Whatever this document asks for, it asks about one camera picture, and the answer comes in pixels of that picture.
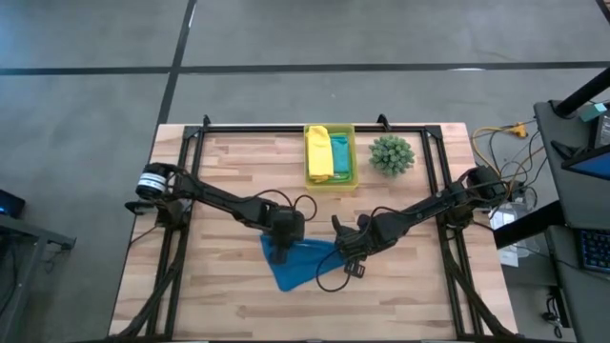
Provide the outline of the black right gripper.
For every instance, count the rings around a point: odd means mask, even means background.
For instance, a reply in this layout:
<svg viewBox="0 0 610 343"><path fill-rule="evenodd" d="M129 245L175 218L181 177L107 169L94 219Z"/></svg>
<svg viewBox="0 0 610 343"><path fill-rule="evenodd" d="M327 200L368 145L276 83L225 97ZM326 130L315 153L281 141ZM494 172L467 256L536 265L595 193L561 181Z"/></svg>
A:
<svg viewBox="0 0 610 343"><path fill-rule="evenodd" d="M335 230L335 247L345 260L344 272L356 278L362 278L365 267L362 265L368 256L379 252L379 243L373 233L373 219L361 214L356 223L358 229L343 226L338 217L331 217Z"/></svg>

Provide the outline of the blue microfiber towel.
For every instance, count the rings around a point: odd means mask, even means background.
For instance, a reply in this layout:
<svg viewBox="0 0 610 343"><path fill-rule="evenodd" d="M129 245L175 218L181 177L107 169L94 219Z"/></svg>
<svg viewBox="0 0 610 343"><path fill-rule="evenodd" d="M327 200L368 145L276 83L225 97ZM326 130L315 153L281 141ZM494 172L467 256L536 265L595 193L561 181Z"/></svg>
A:
<svg viewBox="0 0 610 343"><path fill-rule="evenodd" d="M345 264L333 243L317 239L304 239L294 243L287 252L285 262L274 264L272 253L275 248L272 246L271 238L267 235L260 235L259 238L275 283L282 292L290 292L314 280L316 275L321 276Z"/></svg>

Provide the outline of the yellow translucent plastic bin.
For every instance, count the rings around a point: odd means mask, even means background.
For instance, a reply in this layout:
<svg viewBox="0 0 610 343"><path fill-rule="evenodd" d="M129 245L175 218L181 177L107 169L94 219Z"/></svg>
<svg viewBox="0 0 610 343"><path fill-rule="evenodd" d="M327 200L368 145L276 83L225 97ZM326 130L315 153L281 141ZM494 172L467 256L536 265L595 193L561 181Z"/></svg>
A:
<svg viewBox="0 0 610 343"><path fill-rule="evenodd" d="M346 135L348 137L350 162L351 162L351 169L350 169L349 173L351 173L353 175L353 180L350 183L329 184L329 183L326 183L326 181L321 182L321 183L316 183L309 177L306 133L311 126L324 126L327 129L327 131L330 135L330 138L332 135L339 135L339 134ZM355 127L351 124L314 124L314 125L305 125L303 132L304 132L304 171L305 171L306 188L311 192L351 192L351 191L353 191L358 185Z"/></svg>

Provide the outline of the yellow microfiber towel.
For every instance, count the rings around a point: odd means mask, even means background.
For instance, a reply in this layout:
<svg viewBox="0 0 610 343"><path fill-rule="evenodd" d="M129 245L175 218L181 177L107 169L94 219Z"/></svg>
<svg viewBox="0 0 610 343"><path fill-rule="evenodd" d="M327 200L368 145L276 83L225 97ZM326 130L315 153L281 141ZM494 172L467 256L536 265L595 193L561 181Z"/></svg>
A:
<svg viewBox="0 0 610 343"><path fill-rule="evenodd" d="M324 126L311 126L307 133L309 177L321 183L334 176L331 138Z"/></svg>

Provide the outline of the teal microfiber towel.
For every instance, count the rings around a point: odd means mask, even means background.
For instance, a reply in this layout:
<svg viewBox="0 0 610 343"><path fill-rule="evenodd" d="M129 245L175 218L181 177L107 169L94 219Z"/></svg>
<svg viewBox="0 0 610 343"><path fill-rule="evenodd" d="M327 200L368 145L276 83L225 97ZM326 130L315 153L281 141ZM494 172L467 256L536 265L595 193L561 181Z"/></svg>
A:
<svg viewBox="0 0 610 343"><path fill-rule="evenodd" d="M346 173L351 169L349 141L346 135L332 135L334 173Z"/></svg>

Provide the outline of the artificial plant in patterned pot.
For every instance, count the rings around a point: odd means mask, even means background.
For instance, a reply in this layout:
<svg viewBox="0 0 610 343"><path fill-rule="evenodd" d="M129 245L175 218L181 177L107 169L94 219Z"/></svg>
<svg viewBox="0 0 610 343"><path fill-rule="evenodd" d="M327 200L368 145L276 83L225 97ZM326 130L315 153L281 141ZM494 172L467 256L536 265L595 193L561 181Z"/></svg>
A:
<svg viewBox="0 0 610 343"><path fill-rule="evenodd" d="M398 136L381 136L374 140L369 150L371 153L369 163L386 177L396 178L415 164L415 154L411 145Z"/></svg>

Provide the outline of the white box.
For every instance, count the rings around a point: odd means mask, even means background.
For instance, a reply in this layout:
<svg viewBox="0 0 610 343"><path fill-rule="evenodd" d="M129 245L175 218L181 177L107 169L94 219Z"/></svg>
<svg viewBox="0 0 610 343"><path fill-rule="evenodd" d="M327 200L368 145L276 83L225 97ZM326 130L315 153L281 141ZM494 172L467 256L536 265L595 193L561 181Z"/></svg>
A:
<svg viewBox="0 0 610 343"><path fill-rule="evenodd" d="M489 214L490 227L495 231L518 218L519 214L511 204L503 204Z"/></svg>

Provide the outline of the white paper sheet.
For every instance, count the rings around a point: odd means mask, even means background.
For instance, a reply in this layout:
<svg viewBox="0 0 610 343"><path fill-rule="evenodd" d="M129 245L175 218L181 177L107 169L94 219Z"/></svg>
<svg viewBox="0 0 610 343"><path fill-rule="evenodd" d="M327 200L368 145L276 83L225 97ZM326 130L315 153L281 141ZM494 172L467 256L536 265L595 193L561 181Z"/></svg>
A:
<svg viewBox="0 0 610 343"><path fill-rule="evenodd" d="M517 268L519 266L519 255L517 252L508 249L498 250L500 264L503 266Z"/></svg>

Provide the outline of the black diagonal bar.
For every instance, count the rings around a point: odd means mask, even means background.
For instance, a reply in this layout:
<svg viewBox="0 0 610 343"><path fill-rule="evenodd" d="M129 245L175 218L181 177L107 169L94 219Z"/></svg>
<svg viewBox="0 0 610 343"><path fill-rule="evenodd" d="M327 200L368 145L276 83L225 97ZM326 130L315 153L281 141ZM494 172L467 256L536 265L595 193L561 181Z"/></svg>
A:
<svg viewBox="0 0 610 343"><path fill-rule="evenodd" d="M564 224L563 210L557 200L494 230L496 247L498 250L508 247L543 233L551 226Z"/></svg>

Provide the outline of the grey desk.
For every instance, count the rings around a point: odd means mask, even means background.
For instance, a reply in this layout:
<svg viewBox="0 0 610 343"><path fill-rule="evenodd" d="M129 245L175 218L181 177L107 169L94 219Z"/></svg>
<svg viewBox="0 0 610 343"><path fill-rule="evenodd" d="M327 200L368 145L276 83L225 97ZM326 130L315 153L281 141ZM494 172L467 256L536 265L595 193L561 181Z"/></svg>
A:
<svg viewBox="0 0 610 343"><path fill-rule="evenodd" d="M552 141L587 146L588 124L556 116L547 102L535 104L534 112L564 217L546 236L572 327L578 343L610 343L610 274L581 269L577 249L578 229L610 229L610 181L564 170L563 159L551 146Z"/></svg>

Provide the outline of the black keyboard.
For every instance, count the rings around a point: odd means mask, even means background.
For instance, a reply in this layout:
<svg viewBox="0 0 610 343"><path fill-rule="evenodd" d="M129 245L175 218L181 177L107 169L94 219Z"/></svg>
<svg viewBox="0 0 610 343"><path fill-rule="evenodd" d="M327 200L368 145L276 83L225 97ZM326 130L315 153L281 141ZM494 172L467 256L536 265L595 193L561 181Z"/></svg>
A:
<svg viewBox="0 0 610 343"><path fill-rule="evenodd" d="M577 248L584 269L610 274L610 231L578 230Z"/></svg>

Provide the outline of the laptop with blue screen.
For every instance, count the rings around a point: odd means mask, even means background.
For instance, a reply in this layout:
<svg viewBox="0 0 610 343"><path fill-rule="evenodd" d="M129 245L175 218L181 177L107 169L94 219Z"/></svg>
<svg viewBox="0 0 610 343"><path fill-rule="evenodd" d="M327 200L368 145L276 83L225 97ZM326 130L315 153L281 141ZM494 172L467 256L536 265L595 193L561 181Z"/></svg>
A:
<svg viewBox="0 0 610 343"><path fill-rule="evenodd" d="M566 171L610 181L610 145L580 152L563 161L561 167Z"/></svg>

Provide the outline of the grey metal cart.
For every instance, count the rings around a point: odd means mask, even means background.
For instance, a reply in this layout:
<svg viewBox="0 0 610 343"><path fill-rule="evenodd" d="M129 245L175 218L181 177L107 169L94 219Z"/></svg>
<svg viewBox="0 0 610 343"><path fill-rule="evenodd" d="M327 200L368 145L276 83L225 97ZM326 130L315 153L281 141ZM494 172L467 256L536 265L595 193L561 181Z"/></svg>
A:
<svg viewBox="0 0 610 343"><path fill-rule="evenodd" d="M5 215L0 215L0 232L10 238L20 237L32 245L30 254L23 258L21 265L14 265L10 289L0 305L0 343L9 343L26 308L36 269L43 261L47 246L55 244L61 251L69 251L74 247L76 238Z"/></svg>

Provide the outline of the small teal box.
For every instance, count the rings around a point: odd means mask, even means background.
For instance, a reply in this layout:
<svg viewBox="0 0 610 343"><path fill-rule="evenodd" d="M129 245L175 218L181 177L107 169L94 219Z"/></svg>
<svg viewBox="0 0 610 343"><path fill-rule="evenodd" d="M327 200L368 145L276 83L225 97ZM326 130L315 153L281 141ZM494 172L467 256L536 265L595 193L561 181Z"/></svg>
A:
<svg viewBox="0 0 610 343"><path fill-rule="evenodd" d="M579 119L584 122L590 122L600 115L604 114L608 111L608 108L605 103L594 103L591 105L583 106L579 110Z"/></svg>

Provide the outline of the black pole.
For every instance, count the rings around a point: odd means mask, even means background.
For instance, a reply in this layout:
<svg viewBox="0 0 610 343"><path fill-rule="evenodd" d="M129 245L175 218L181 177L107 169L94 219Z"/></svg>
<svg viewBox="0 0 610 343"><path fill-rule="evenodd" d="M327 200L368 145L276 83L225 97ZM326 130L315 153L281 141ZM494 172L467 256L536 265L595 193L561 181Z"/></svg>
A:
<svg viewBox="0 0 610 343"><path fill-rule="evenodd" d="M567 98L560 101L554 106L554 112L558 117L570 118L585 103L608 88L610 88L610 68L605 69Z"/></svg>

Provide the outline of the black device with blue light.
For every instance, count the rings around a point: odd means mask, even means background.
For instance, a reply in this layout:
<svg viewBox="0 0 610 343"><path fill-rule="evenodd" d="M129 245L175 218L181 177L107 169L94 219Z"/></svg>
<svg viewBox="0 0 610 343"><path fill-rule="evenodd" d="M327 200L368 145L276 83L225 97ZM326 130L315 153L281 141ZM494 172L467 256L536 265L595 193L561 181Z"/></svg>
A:
<svg viewBox="0 0 610 343"><path fill-rule="evenodd" d="M0 190L0 215L20 218L25 209L26 201L14 194Z"/></svg>

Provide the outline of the black aluminium table frame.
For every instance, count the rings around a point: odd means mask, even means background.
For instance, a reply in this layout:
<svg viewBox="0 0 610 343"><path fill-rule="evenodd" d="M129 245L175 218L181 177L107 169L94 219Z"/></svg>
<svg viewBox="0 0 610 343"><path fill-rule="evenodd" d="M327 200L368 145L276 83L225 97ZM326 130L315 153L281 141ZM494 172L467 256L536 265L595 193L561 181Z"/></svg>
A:
<svg viewBox="0 0 610 343"><path fill-rule="evenodd" d="M331 217L354 226L378 206L401 210L456 180L474 164L461 123L358 124L358 185L351 192L311 192L305 185L301 124L163 125L151 159L176 163L234 194L295 201L310 239L332 240ZM384 136L411 145L415 164L396 178L369 163L369 146ZM219 210L194 204L184 230L134 223L134 244L114 305L108 338L127 341L127 327L153 288L171 274L167 291L138 343L168 341L364 341L487 338L491 332L452 274L457 262L509 332L517 328L493 234L482 224L463 232L428 219L397 244L366 261L362 278L340 270L290 292L276 285L257 231Z"/></svg>

